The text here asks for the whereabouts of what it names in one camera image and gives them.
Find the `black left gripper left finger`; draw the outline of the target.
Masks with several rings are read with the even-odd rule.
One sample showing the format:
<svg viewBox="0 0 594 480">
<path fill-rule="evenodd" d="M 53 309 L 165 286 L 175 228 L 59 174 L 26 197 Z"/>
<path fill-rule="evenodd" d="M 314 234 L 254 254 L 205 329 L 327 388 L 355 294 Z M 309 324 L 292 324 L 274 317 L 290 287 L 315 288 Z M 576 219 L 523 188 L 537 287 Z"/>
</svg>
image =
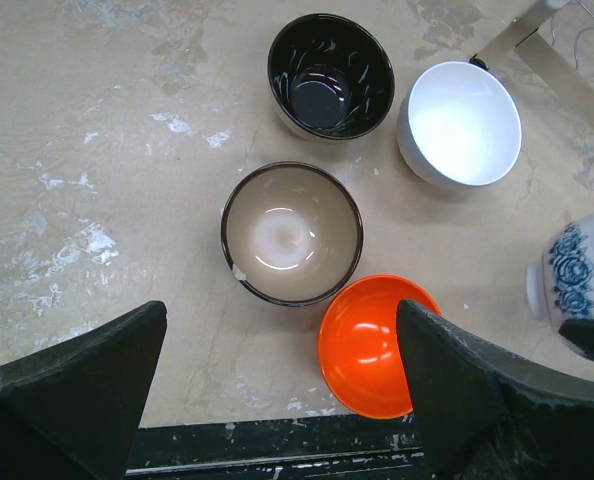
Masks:
<svg viewBox="0 0 594 480">
<path fill-rule="evenodd" d="M 0 479 L 121 479 L 167 329 L 149 301 L 0 366 Z"/>
</svg>

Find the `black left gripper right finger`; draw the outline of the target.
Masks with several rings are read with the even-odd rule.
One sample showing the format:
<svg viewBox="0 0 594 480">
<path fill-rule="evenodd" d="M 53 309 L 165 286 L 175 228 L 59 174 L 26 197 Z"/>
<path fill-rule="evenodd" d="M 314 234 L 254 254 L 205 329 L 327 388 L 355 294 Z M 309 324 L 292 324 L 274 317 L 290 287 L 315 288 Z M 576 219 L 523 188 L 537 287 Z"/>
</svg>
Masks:
<svg viewBox="0 0 594 480">
<path fill-rule="evenodd" d="M 594 479 L 594 382 L 525 359 L 412 300 L 396 331 L 430 472 Z"/>
</svg>

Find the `blue floral white bowl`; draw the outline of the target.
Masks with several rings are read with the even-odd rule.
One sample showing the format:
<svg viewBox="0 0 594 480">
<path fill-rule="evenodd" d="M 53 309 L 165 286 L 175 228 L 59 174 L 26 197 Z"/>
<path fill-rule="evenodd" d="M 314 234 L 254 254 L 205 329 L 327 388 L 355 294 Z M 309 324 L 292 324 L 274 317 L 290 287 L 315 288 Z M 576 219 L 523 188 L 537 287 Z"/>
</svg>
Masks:
<svg viewBox="0 0 594 480">
<path fill-rule="evenodd" d="M 569 320 L 594 321 L 594 213 L 547 242 L 527 267 L 526 294 L 533 316 L 555 331 Z"/>
</svg>

